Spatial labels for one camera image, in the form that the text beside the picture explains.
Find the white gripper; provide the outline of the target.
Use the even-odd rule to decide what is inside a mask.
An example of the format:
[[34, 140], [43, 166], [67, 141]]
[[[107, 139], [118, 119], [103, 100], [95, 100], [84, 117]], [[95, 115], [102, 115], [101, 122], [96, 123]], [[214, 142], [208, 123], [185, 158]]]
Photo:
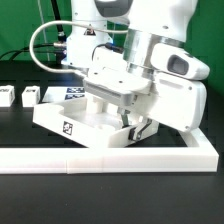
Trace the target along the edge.
[[202, 81], [188, 80], [154, 67], [152, 76], [143, 78], [96, 63], [84, 79], [84, 87], [87, 92], [121, 107], [118, 113], [123, 128], [129, 126], [130, 111], [145, 117], [128, 136], [129, 140], [140, 141], [152, 120], [182, 132], [198, 128], [207, 97]]

